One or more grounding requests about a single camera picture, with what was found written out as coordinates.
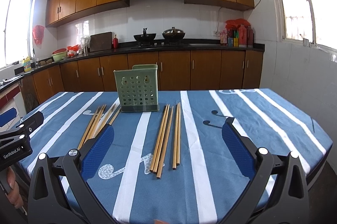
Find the person's left hand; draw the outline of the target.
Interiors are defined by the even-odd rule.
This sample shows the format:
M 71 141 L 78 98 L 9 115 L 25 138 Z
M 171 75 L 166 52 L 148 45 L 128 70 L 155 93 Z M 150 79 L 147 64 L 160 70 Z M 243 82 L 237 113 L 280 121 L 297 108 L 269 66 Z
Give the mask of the person's left hand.
M 15 180 L 15 173 L 11 167 L 7 168 L 7 183 L 10 186 L 10 191 L 7 194 L 9 202 L 16 208 L 19 209 L 23 206 L 23 199 L 19 193 L 19 186 Z

